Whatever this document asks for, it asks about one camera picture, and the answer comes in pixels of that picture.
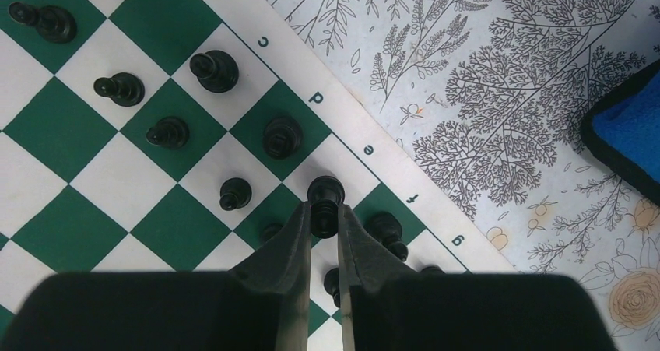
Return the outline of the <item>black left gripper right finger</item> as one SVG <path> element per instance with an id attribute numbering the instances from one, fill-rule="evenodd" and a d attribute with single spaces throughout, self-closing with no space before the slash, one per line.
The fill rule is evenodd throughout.
<path id="1" fill-rule="evenodd" d="M 554 274 L 421 273 L 339 208 L 346 350 L 612 350 L 586 291 Z"/>

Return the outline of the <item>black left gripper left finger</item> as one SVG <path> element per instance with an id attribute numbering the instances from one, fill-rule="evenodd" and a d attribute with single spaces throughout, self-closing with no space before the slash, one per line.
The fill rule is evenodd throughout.
<path id="1" fill-rule="evenodd" d="M 305 350 L 311 207 L 226 271 L 66 272 L 46 278 L 3 350 Z"/>

